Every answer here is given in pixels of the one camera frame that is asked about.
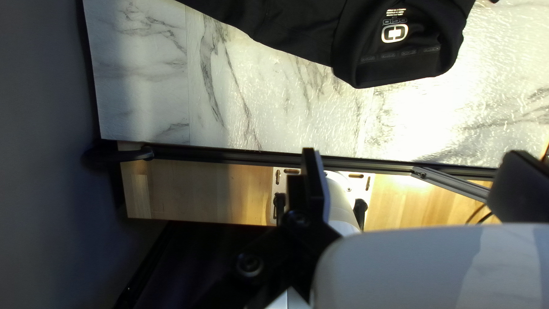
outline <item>wooden panel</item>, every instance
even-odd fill
[[[489,181],[474,181],[490,187]],[[472,198],[428,184],[410,176],[376,175],[368,208],[365,230],[465,224],[482,205]],[[489,213],[484,207],[471,220],[476,223]],[[485,221],[499,223],[492,216]]]
[[[156,159],[121,168],[131,218],[268,225],[272,167]]]

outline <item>white marble surface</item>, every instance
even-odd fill
[[[172,0],[85,0],[106,139],[494,167],[549,141],[548,0],[478,0],[454,67],[357,90]]]

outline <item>black cable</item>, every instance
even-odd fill
[[[486,204],[482,204],[479,208],[477,208],[477,210],[475,210],[473,212],[473,214],[471,214],[469,219],[467,219],[467,221],[465,221],[465,224],[469,224],[471,222],[471,220],[473,220],[474,216],[476,216],[477,213],[479,213],[479,211],[481,211],[485,206],[486,206]]]
[[[485,215],[484,217],[482,217],[482,219],[479,220],[479,221],[477,222],[477,224],[480,224],[480,223],[486,221],[486,219],[490,218],[491,215],[493,215],[493,213],[492,213],[492,212],[489,212],[487,215]]]

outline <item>black bolt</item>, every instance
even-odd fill
[[[255,277],[263,269],[263,260],[255,255],[241,253],[238,255],[237,270],[245,277]]]
[[[308,227],[311,223],[309,218],[304,213],[297,211],[290,211],[289,218],[295,225],[298,225],[300,227]]]

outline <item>slotted hole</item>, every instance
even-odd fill
[[[284,169],[286,174],[299,174],[299,170],[295,168],[286,168]]]

